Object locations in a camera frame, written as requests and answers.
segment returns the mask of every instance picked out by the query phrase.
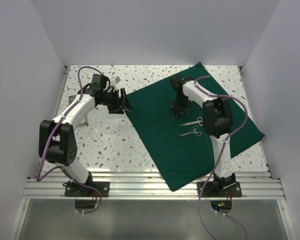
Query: black mounting plate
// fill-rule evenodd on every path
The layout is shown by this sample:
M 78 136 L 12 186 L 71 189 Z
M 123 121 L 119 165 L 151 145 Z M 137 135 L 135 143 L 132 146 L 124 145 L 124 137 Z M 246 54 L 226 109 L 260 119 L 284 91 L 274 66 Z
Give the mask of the black mounting plate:
M 110 183 L 108 181 L 93 181 L 91 187 L 99 190 L 100 193 L 101 193 L 101 196 L 103 198 L 107 198 L 108 197 L 108 195 L 109 195 L 109 189 L 110 189 Z M 67 190 L 67 188 L 65 188 L 64 196 L 65 197 L 75 197 L 75 198 L 92 197 L 92 193 L 90 195 L 84 195 L 83 196 L 80 192 L 72 191 L 72 190 Z
M 76 210 L 80 209 L 94 209 L 96 204 L 92 200 L 74 200 L 74 207 Z
M 198 196 L 200 195 L 201 189 L 204 186 L 205 181 L 199 181 L 196 183 L 196 190 L 198 192 Z M 230 192 L 232 192 L 233 198 L 241 198 L 242 192 L 241 192 L 241 186 L 238 181 L 235 182 L 234 185 L 229 186 L 225 189 L 222 189 L 220 191 L 217 191 L 217 189 L 214 187 L 213 182 L 209 181 L 202 193 L 202 198 L 220 198 L 220 197 L 228 197 Z

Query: white wall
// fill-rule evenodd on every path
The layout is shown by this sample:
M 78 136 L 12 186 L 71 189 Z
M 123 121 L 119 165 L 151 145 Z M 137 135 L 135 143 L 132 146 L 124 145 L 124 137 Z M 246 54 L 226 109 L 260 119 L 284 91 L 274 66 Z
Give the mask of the white wall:
M 280 0 L 32 0 L 64 64 L 239 65 Z
M 52 117 L 63 70 L 30 0 L 0 0 L 0 240 L 35 173 L 39 125 Z
M 282 0 L 243 68 L 272 175 L 300 239 L 300 0 Z

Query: glass panel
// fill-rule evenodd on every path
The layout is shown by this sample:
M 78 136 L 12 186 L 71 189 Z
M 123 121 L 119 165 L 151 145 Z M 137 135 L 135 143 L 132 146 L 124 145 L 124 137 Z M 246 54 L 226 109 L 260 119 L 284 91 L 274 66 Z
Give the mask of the glass panel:
M 219 239 L 245 239 L 233 220 L 202 201 L 202 215 Z M 275 200 L 233 201 L 229 213 L 247 228 L 250 240 L 285 240 Z M 75 213 L 74 200 L 31 200 L 21 240 L 198 240 L 211 239 L 202 227 L 194 200 L 105 200 L 100 209 Z

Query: green cloth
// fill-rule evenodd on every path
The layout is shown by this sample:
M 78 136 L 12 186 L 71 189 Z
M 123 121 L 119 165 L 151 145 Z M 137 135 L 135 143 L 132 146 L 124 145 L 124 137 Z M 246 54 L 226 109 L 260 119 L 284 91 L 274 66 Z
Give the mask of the green cloth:
M 210 75 L 201 63 L 178 73 L 182 78 L 198 78 Z M 194 125 L 180 126 L 180 124 L 196 121 L 202 116 L 202 108 L 193 102 L 189 113 L 173 119 L 172 102 L 176 99 L 167 77 L 154 84 L 144 87 L 128 95 L 129 102 L 134 108 L 126 112 L 131 123 L 139 134 L 143 144 L 155 162 L 159 172 L 172 191 L 200 178 L 214 167 L 214 154 L 210 137 L 203 127 L 199 128 L 201 136 L 189 134 L 178 137 L 193 130 Z M 227 95 L 227 92 L 213 77 L 202 79 L 199 83 L 210 92 Z M 234 126 L 237 129 L 245 118 L 244 111 L 231 101 Z M 246 125 L 231 137 L 231 157 L 242 153 L 264 137 L 253 121 L 249 118 Z

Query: cable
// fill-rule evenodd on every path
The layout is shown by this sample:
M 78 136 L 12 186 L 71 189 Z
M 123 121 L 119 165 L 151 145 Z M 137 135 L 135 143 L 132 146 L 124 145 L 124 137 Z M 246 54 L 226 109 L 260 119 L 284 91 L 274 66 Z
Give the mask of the cable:
M 229 199 L 229 195 L 230 195 L 230 192 L 228 192 L 228 196 L 226 197 L 226 202 L 228 201 L 228 199 Z
M 221 159 L 221 156 L 222 156 L 222 153 L 224 152 L 225 150 L 225 147 L 226 147 L 226 143 L 227 143 L 227 140 L 229 138 L 231 138 L 231 136 L 233 136 L 234 134 L 236 134 L 238 131 L 240 131 L 247 123 L 248 121 L 248 110 L 246 108 L 246 106 L 236 97 L 234 96 L 229 96 L 229 95 L 216 95 L 216 94 L 209 94 L 208 92 L 206 92 L 205 90 L 203 90 L 201 87 L 200 87 L 200 84 L 197 84 L 199 80 L 201 79 L 207 79 L 207 78 L 210 78 L 209 75 L 205 75 L 205 76 L 201 76 L 201 77 L 198 77 L 196 80 L 194 80 L 194 86 L 199 90 L 201 91 L 202 93 L 210 96 L 210 97 L 214 97 L 214 98 L 230 98 L 230 99 L 233 99 L 235 101 L 237 101 L 242 107 L 243 107 L 243 110 L 244 110 L 244 121 L 243 123 L 236 129 L 234 130 L 233 132 L 231 132 L 225 139 L 224 139 L 224 142 L 222 144 L 222 147 L 221 147 L 221 150 L 220 150 L 220 154 L 215 162 L 215 166 L 214 168 L 212 169 L 210 175 L 208 176 L 207 180 L 205 181 L 205 183 L 203 184 L 203 187 L 200 191 L 200 194 L 199 194 L 199 199 L 198 199 L 198 214 L 199 214 L 199 218 L 200 218 L 200 221 L 204 227 L 204 229 L 206 230 L 206 232 L 214 239 L 214 240 L 218 240 L 217 237 L 208 229 L 202 215 L 201 215 L 201 197 L 202 197 L 202 194 L 204 192 L 204 189 L 207 185 L 207 183 L 209 182 L 209 180 L 211 179 L 212 175 L 214 174 L 216 168 L 217 168 L 217 165 L 218 163 L 220 162 L 220 159 Z M 248 231 L 247 229 L 245 228 L 245 226 L 236 218 L 234 218 L 233 216 L 230 216 L 228 214 L 225 215 L 226 217 L 236 221 L 244 230 L 244 234 L 245 234 L 245 240 L 247 240 L 249 238 L 249 234 L 248 234 Z
M 97 198 L 98 198 L 98 194 L 97 194 L 97 192 L 94 191 L 92 193 L 92 202 L 94 203 L 94 206 L 97 205 Z M 89 207 L 90 205 L 91 205 L 90 203 L 87 203 L 85 205 L 78 206 L 78 208 L 79 209 L 85 209 L 86 207 Z
M 45 163 L 45 159 L 46 159 L 46 156 L 47 156 L 47 152 L 48 152 L 48 148 L 50 146 L 50 143 L 51 143 L 51 140 L 55 134 L 55 132 L 57 131 L 58 127 L 60 126 L 60 124 L 62 123 L 62 121 L 66 118 L 66 116 L 69 114 L 69 112 L 74 109 L 74 107 L 81 101 L 83 95 L 84 95 L 84 89 L 82 87 L 82 82 L 81 82 L 81 79 L 80 79 L 80 72 L 82 69 L 92 69 L 92 70 L 95 70 L 96 72 L 100 73 L 101 75 L 104 75 L 101 71 L 99 71 L 98 69 L 94 68 L 94 67 L 91 67 L 91 66 L 82 66 L 79 68 L 78 72 L 77 72 L 77 77 L 78 77 L 78 82 L 79 82 L 79 86 L 80 86 L 80 96 L 79 96 L 79 100 L 76 100 L 69 108 L 68 110 L 64 113 L 64 115 L 60 118 L 60 120 L 58 121 L 58 123 L 54 126 L 54 128 L 52 129 L 47 141 L 46 141 L 46 144 L 44 146 L 44 149 L 43 149 L 43 153 L 42 153 L 42 157 L 41 157 L 41 160 L 40 160 L 40 164 L 39 164 L 39 167 L 38 167 L 38 170 L 37 170 L 37 173 L 36 173 L 36 181 L 37 182 L 40 182 L 42 181 L 48 174 L 50 174 L 53 170 L 55 169 L 62 169 L 61 166 L 55 166 L 53 168 L 51 168 L 49 171 L 47 171 L 43 176 L 41 176 L 41 172 L 42 172 L 42 168 L 44 166 L 44 163 Z M 73 179 L 70 175 L 68 175 L 66 173 L 65 170 L 62 170 L 63 173 L 70 179 L 72 179 L 76 184 L 84 187 L 84 188 L 87 188 L 87 189 L 91 189 L 95 192 L 97 192 L 99 194 L 99 197 L 100 197 L 100 201 L 99 201 L 99 204 L 97 205 L 97 207 L 95 207 L 92 211 L 82 211 L 83 214 L 89 214 L 89 213 L 92 213 L 94 212 L 101 204 L 101 199 L 102 199 L 102 196 L 101 196 L 101 193 L 94 187 L 90 187 L 90 186 L 87 186 L 87 185 L 84 185 L 83 183 Z

